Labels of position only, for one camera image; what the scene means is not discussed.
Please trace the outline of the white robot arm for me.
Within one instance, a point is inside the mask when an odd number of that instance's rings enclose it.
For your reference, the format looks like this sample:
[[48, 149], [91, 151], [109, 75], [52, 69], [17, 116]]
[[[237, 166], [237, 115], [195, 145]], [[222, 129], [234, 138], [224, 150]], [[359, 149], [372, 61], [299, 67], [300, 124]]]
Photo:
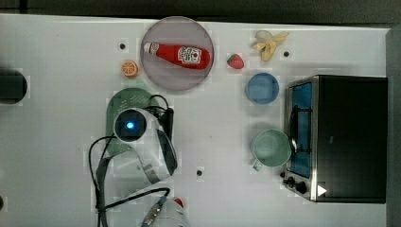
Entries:
[[150, 106], [128, 108], [113, 118], [108, 141], [124, 149], [101, 157], [96, 170], [96, 207], [103, 227], [111, 227], [109, 209], [174, 174], [178, 164], [172, 144], [173, 114], [170, 108]]

